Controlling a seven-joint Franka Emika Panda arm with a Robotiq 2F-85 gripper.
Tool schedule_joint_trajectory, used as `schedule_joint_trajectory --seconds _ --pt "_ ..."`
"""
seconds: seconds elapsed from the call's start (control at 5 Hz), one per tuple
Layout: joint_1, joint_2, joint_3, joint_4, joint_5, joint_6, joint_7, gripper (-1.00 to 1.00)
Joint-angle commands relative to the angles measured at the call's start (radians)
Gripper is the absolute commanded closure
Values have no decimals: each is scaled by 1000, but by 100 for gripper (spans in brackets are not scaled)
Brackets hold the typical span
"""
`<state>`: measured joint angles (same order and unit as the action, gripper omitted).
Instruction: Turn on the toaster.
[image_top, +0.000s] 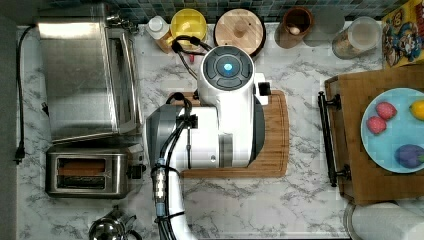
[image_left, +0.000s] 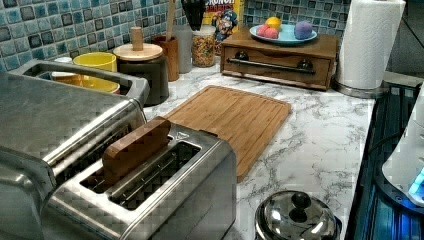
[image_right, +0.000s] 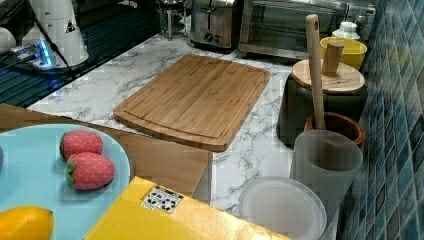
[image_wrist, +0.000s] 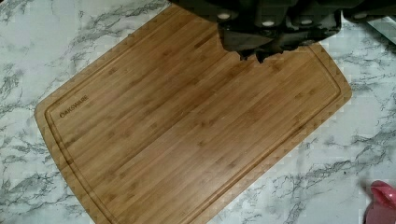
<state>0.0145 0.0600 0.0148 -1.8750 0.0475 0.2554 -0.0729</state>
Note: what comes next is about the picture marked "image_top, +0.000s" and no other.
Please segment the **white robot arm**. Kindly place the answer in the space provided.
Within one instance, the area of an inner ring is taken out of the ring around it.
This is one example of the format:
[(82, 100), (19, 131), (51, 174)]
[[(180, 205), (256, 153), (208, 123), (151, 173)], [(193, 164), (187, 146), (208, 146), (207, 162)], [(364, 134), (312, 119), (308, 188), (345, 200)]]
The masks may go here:
[(200, 105), (176, 92), (147, 118), (145, 147), (160, 240), (197, 240), (185, 216), (181, 172), (247, 167), (261, 151), (265, 120), (255, 83), (251, 57), (235, 46), (218, 46), (199, 67)]

